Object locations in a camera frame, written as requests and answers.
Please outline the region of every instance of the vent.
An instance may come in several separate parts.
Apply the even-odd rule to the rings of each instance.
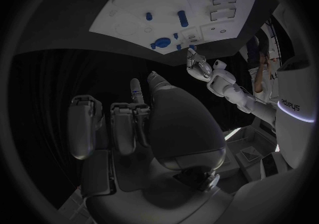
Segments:
[[[241,153],[245,156],[245,159],[248,162],[261,157],[261,154],[254,147],[244,148],[243,150],[241,150]]]

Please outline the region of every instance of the blue cylinder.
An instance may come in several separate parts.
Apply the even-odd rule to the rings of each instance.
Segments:
[[[171,40],[169,38],[160,38],[156,40],[155,46],[163,48],[163,47],[167,47],[170,43],[171,43]]]
[[[151,14],[151,13],[146,13],[146,20],[147,20],[147,21],[150,21],[150,20],[152,20],[152,19],[153,19],[152,14]]]
[[[187,27],[188,26],[188,21],[187,21],[187,17],[186,17],[185,11],[181,10],[181,11],[177,12],[177,15],[178,15],[178,17],[180,19],[181,26],[182,27]]]

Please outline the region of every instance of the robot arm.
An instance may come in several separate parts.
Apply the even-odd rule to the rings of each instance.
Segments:
[[[214,63],[213,69],[206,63],[204,56],[198,55],[193,49],[188,49],[187,72],[196,79],[207,82],[207,88],[219,97],[225,97],[229,102],[246,113],[252,113],[275,128],[276,110],[271,106],[256,101],[256,98],[244,93],[236,84],[233,74],[225,71],[226,64],[220,60]]]

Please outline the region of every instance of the person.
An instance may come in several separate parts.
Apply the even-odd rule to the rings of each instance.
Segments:
[[[269,59],[269,40],[260,29],[246,44],[248,71],[251,76],[253,95],[256,100],[268,103],[272,94],[271,60]]]

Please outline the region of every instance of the blue knob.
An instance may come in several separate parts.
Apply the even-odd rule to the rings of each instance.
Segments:
[[[168,38],[160,38],[155,42],[156,47],[167,47],[171,43],[171,40]]]
[[[180,19],[181,26],[182,27],[187,27],[188,26],[188,21],[187,21],[187,18],[186,18],[185,11],[181,10],[181,11],[177,12],[177,15],[178,15],[178,17]]]
[[[147,20],[147,21],[150,21],[150,20],[152,20],[152,19],[153,19],[152,14],[151,14],[151,13],[146,13],[146,20]]]

